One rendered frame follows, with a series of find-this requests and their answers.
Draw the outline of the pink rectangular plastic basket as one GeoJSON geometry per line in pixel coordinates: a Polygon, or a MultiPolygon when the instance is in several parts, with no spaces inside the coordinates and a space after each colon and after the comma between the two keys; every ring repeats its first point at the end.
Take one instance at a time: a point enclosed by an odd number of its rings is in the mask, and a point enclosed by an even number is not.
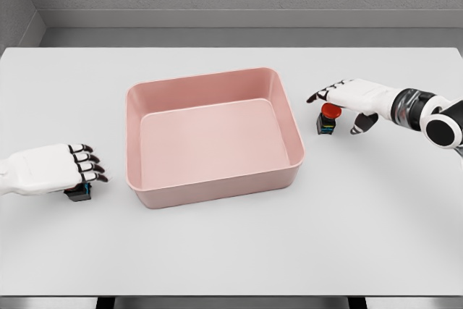
{"type": "Polygon", "coordinates": [[[148,208],[277,190],[305,148],[279,74],[139,82],[126,93],[126,181],[148,208]]]}

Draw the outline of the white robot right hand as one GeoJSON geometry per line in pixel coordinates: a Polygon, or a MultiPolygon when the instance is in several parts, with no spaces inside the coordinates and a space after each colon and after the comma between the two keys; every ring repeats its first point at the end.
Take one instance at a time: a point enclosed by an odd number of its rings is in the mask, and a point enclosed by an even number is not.
{"type": "Polygon", "coordinates": [[[367,132],[379,117],[390,120],[386,103],[386,87],[367,80],[342,80],[319,90],[307,99],[307,103],[322,99],[335,106],[357,112],[350,130],[351,135],[367,132]]]}

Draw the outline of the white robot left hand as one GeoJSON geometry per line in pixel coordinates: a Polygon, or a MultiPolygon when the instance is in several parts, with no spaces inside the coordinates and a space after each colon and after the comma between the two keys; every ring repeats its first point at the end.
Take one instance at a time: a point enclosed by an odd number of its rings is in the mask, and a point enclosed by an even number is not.
{"type": "Polygon", "coordinates": [[[55,144],[13,153],[7,158],[20,195],[67,190],[84,182],[108,182],[100,159],[86,144],[55,144]]]}

